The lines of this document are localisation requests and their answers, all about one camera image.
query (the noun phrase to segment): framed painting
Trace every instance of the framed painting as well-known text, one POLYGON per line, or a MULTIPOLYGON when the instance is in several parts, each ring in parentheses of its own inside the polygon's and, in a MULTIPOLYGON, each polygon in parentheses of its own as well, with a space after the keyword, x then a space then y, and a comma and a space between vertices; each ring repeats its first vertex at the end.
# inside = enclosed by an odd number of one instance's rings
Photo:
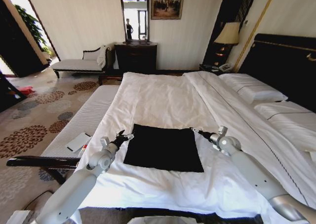
POLYGON ((183 0, 152 0, 152 19, 181 19, 183 0))

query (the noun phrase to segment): black headboard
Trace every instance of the black headboard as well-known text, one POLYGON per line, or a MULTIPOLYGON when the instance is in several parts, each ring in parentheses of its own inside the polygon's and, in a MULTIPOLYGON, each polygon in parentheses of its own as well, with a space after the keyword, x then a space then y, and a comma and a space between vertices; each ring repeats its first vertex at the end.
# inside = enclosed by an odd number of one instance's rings
POLYGON ((316 38, 257 34, 238 73, 316 112, 316 38))

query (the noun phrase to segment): lampshade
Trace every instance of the lampshade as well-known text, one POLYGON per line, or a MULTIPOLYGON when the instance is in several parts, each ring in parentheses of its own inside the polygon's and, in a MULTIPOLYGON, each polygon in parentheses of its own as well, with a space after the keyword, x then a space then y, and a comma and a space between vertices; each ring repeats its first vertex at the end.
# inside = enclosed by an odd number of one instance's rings
POLYGON ((226 23, 214 42, 222 44, 238 44, 240 23, 226 23))

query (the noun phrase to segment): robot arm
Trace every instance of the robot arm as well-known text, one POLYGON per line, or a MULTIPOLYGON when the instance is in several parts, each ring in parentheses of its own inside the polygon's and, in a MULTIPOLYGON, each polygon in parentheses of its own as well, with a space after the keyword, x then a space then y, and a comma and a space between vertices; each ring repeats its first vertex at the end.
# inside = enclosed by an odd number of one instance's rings
POLYGON ((240 142, 225 136, 227 128, 220 126, 218 133, 209 133, 192 128, 208 139, 215 149, 230 156, 234 165, 248 182, 260 192, 272 207, 289 221, 309 221, 316 224, 316 210, 308 207, 289 195, 279 181, 254 157, 241 150, 240 142))
MULTIPOLYGON (((209 133, 192 128, 202 134, 213 148, 229 156, 234 165, 253 187, 260 192, 283 217, 290 221, 306 220, 316 224, 316 210, 300 203, 290 196, 282 185, 254 157, 241 150, 240 142, 225 136, 227 128, 221 126, 218 133, 209 133)), ((114 141, 101 138, 102 150, 96 152, 87 166, 76 171, 46 202, 40 215, 32 224, 61 224, 65 222, 79 207, 94 187, 97 177, 107 171, 115 158, 115 154, 124 141, 132 139, 133 134, 117 134, 114 141)))
POLYGON ((112 142, 101 138, 102 150, 96 152, 89 163, 72 176, 48 199, 40 215, 32 224, 61 224, 68 220, 94 187, 98 176, 110 168, 115 154, 124 141, 132 139, 133 134, 119 132, 112 142))

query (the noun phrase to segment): mirror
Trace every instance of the mirror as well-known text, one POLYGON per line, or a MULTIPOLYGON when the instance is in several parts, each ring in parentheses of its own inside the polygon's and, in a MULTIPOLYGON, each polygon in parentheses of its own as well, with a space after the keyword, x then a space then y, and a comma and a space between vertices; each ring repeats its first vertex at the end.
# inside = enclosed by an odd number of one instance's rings
POLYGON ((125 41, 149 41, 149 0, 120 0, 125 41))

